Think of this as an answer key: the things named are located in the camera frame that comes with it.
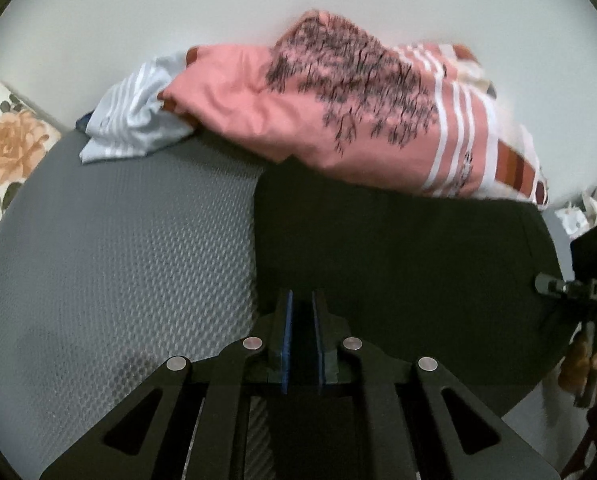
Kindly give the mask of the person's right hand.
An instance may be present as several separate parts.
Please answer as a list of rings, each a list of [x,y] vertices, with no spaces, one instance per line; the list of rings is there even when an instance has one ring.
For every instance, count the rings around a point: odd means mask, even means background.
[[[586,387],[590,370],[597,370],[597,351],[591,353],[591,343],[586,330],[581,328],[573,337],[561,362],[559,387],[568,393],[580,394]]]

